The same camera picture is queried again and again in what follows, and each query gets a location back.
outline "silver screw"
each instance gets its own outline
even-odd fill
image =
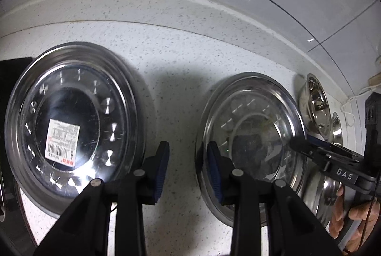
[[[145,174],[145,171],[143,169],[134,170],[134,176],[143,176],[144,174]]]
[[[276,181],[275,181],[275,185],[277,185],[277,186],[280,187],[280,188],[283,188],[283,187],[286,186],[286,182],[283,181],[283,180],[276,180]]]
[[[242,176],[243,175],[243,171],[241,169],[233,169],[232,170],[232,174],[234,176]]]
[[[102,183],[102,181],[100,179],[93,179],[91,180],[90,184],[93,186],[93,187],[98,187],[100,184]]]

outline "human hand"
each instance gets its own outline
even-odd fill
[[[337,199],[334,204],[333,210],[332,210],[332,218],[329,225],[329,232],[333,238],[337,238],[339,235],[339,232],[342,230],[342,227],[344,226],[344,186],[342,185],[338,192],[337,192]],[[353,253],[358,250],[360,245],[361,236],[364,230],[365,226],[365,220],[368,215],[368,211],[370,208],[371,202],[367,202],[365,204],[362,204],[360,206],[357,206],[355,208],[352,208],[349,210],[349,218],[358,221],[362,220],[359,228],[357,228],[356,232],[353,234],[352,238],[348,241],[347,245],[345,246],[345,249],[349,252]],[[369,220],[366,225],[365,235],[364,235],[364,242],[372,232],[377,219],[378,215],[380,214],[380,203],[376,200],[373,204],[372,211],[369,215]]]

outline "stainless steel bowl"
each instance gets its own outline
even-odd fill
[[[16,83],[5,119],[12,172],[25,194],[58,216],[94,178],[110,181],[140,164],[141,111],[128,69],[90,43],[54,47]]]
[[[339,116],[336,112],[333,113],[330,130],[328,133],[328,142],[336,144],[338,146],[342,146],[342,129]]]
[[[201,193],[213,214],[233,226],[234,207],[221,206],[207,172],[206,147],[216,141],[222,156],[256,179],[283,178],[298,191],[306,159],[288,147],[293,136],[305,136],[302,118],[290,94],[272,78],[241,73],[223,82],[212,94],[202,114],[196,140],[196,164]],[[261,225],[266,213],[260,207]]]
[[[327,140],[331,120],[330,107],[320,82],[312,73],[307,75],[298,103],[306,128]]]
[[[323,227],[327,227],[331,219],[339,187],[339,182],[321,174],[317,166],[312,168],[304,190],[303,201]]]

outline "white das lettering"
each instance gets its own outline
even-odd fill
[[[344,177],[344,178],[347,178],[347,172],[345,171],[343,174],[342,174],[342,169],[341,168],[339,168],[338,170],[337,170],[337,173],[336,173],[337,175],[341,175],[342,177]],[[349,173],[348,174],[348,180],[351,180],[352,179],[352,175],[353,175],[353,173]]]

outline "metal plate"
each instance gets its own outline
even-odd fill
[[[283,178],[298,192],[306,159],[288,147],[293,136],[305,136],[299,110],[290,94],[272,78],[241,73],[222,83],[204,109],[196,141],[197,151],[216,141],[221,155],[256,179]],[[201,193],[214,215],[233,226],[234,208],[214,197],[204,166],[197,173]],[[261,224],[266,225],[261,205]]]
[[[93,179],[110,181],[140,164],[144,129],[125,65],[109,50],[74,42],[40,55],[8,103],[6,150],[28,197],[57,216]],[[79,126],[75,165],[45,158],[51,120]]]

